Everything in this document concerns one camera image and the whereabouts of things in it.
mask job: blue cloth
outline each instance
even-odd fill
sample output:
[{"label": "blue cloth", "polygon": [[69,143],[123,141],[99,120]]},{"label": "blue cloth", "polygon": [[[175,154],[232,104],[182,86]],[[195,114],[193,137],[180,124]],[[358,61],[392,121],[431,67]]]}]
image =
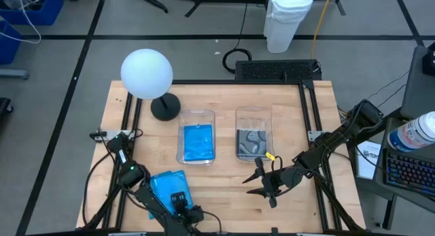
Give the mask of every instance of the blue cloth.
[{"label": "blue cloth", "polygon": [[175,208],[172,206],[171,194],[176,192],[184,192],[188,205],[188,209],[193,208],[192,197],[190,196],[188,181],[184,171],[171,172],[167,171],[151,177],[151,189],[154,194],[160,199],[160,202],[168,209],[171,214],[175,213]]},{"label": "blue cloth", "polygon": [[207,161],[214,159],[211,124],[184,127],[184,160]]}]

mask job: lamp stand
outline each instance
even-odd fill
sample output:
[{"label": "lamp stand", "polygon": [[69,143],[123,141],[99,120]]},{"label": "lamp stand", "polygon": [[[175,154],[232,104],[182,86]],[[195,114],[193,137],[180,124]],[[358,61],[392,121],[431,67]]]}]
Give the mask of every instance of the lamp stand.
[{"label": "lamp stand", "polygon": [[181,110],[181,103],[177,96],[165,93],[163,96],[151,102],[151,113],[156,119],[169,121],[178,116]]}]

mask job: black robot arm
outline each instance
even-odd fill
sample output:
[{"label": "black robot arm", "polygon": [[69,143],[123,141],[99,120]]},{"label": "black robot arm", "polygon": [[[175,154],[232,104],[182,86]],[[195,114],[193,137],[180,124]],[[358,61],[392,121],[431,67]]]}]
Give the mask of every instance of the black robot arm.
[{"label": "black robot arm", "polygon": [[[303,176],[306,178],[314,176],[316,183],[319,184],[331,204],[336,208],[346,226],[350,230],[362,230],[338,202],[328,180],[315,170],[320,166],[322,160],[328,158],[338,146],[359,134],[376,129],[382,123],[382,117],[382,112],[372,103],[363,100],[348,113],[346,121],[339,128],[332,133],[320,135],[314,142],[310,143],[307,151],[303,151],[296,156],[293,159],[294,165],[266,173],[264,172],[262,159],[257,158],[255,173],[243,183],[261,177],[263,188],[250,190],[247,193],[268,197],[271,207],[274,208],[277,206],[276,197],[297,186]],[[287,189],[281,191],[279,188],[282,185],[285,185]]]},{"label": "black robot arm", "polygon": [[[201,207],[195,205],[192,209],[187,209],[187,200],[184,192],[178,192],[171,195],[171,202],[176,211],[175,215],[172,215],[154,194],[150,186],[150,172],[144,165],[136,163],[131,158],[128,143],[128,136],[123,132],[107,143],[109,151],[115,153],[121,162],[121,168],[118,173],[118,183],[112,193],[107,196],[100,210],[92,217],[91,221],[82,228],[95,229],[105,212],[111,208],[111,204],[117,194],[121,190],[125,190],[129,194],[134,195],[136,200],[143,204],[160,225],[162,225],[166,235],[200,235],[201,232],[195,229],[192,224],[204,220]],[[131,191],[131,188],[138,183],[139,189],[135,192]]]}]

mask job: black keyboard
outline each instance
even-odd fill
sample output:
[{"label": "black keyboard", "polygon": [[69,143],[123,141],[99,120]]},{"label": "black keyboard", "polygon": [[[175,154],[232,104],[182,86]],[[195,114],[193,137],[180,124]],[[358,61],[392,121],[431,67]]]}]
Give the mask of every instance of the black keyboard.
[{"label": "black keyboard", "polygon": [[237,61],[236,80],[321,80],[316,60]]},{"label": "black keyboard", "polygon": [[410,158],[388,149],[384,150],[384,157],[388,173],[384,175],[386,184],[413,191],[408,187],[412,186],[435,197],[435,163]]}]

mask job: wooden table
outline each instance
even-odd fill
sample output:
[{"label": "wooden table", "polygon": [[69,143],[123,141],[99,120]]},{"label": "wooden table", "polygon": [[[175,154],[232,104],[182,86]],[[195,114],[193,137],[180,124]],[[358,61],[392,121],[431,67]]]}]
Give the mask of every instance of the wooden table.
[{"label": "wooden table", "polygon": [[[292,158],[308,148],[297,86],[173,85],[169,92],[179,97],[182,109],[212,109],[215,112],[216,159],[212,166],[180,165],[175,160],[178,119],[158,121],[151,114],[151,101],[143,101],[139,128],[144,135],[136,140],[133,154],[138,163],[144,164],[152,175],[184,170],[194,204],[216,214],[222,221],[223,231],[267,233],[271,231],[271,227],[278,227],[280,233],[321,232],[313,180],[304,178],[292,191],[277,198],[278,206],[271,209],[266,199],[246,194],[250,189],[261,187],[261,182],[256,180],[242,184],[254,172],[255,165],[240,163],[235,156],[235,110],[246,105],[272,109],[275,154],[283,158],[285,166],[291,165]],[[331,82],[315,82],[315,92],[322,126],[326,131],[333,131],[340,126],[340,120]],[[120,81],[111,83],[101,123],[102,129],[120,128],[126,95],[127,91]],[[312,128],[315,130],[307,90],[306,96]],[[130,112],[131,123],[134,111]],[[344,146],[339,147],[337,152],[347,155]],[[105,153],[103,145],[97,144],[92,165]],[[338,200],[349,215],[360,226],[365,227],[349,161],[332,155],[330,166]],[[90,179],[86,206],[88,220],[106,198],[112,167],[112,161],[108,158],[96,168]],[[270,169],[269,165],[264,167],[267,171]],[[118,202],[115,202],[110,224],[112,226],[115,224],[117,208]],[[332,228],[334,225],[329,203],[326,203],[326,210],[329,227]],[[82,225],[82,218],[79,216],[77,226]],[[205,220],[199,224],[198,229],[204,232],[217,231],[218,223],[213,217],[205,215]],[[149,220],[147,212],[127,200],[122,230],[162,231],[162,227],[157,221]]]}]

